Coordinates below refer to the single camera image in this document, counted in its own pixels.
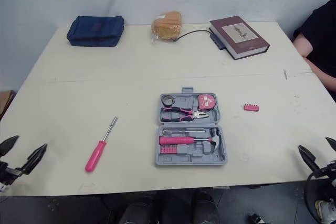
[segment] tool kit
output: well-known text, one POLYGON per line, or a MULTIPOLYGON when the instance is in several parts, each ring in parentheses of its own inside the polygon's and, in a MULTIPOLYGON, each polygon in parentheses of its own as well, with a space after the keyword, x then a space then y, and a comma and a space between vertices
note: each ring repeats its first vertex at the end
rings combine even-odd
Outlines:
POLYGON ((227 154, 216 95, 182 93, 160 96, 160 122, 156 145, 158 165, 224 165, 227 154))

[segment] plastic bag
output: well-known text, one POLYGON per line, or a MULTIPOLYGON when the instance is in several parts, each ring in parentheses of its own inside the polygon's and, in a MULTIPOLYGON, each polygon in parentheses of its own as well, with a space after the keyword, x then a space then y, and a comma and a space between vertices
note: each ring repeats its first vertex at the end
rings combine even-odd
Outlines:
POLYGON ((152 23, 152 39, 176 39, 182 31, 182 16, 179 12, 163 13, 152 23))

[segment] pliers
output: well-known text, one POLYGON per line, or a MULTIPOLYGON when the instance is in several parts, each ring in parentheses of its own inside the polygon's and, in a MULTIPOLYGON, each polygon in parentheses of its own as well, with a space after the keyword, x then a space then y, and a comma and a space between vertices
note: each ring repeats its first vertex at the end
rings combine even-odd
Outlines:
POLYGON ((202 111, 193 111, 193 109, 183 109, 179 107, 169 107, 164 108, 163 112, 178 112, 185 114, 185 116, 180 118, 161 118, 162 122, 182 122, 182 121, 192 121, 194 118, 207 118, 209 117, 208 113, 202 111))

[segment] roll of tape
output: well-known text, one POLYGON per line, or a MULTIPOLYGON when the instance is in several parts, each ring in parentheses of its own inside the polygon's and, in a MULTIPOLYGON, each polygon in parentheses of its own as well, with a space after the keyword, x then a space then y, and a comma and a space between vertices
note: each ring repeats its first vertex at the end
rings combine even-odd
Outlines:
POLYGON ((170 107, 174 102, 175 100, 171 95, 166 95, 162 98, 162 103, 165 107, 170 107))

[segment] hammer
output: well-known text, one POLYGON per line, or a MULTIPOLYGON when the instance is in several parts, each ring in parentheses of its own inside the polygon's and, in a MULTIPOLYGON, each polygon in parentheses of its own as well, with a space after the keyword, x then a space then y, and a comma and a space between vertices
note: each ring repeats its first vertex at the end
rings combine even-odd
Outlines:
POLYGON ((199 141, 209 141, 211 143, 215 143, 215 148, 213 150, 213 152, 214 152, 219 147, 220 139, 219 139, 219 136, 217 135, 216 128, 212 128, 211 132, 213 134, 212 138, 211 137, 209 137, 209 138, 193 138, 191 136, 171 136, 171 137, 160 136, 159 144, 160 145, 193 144, 193 143, 199 142, 199 141))

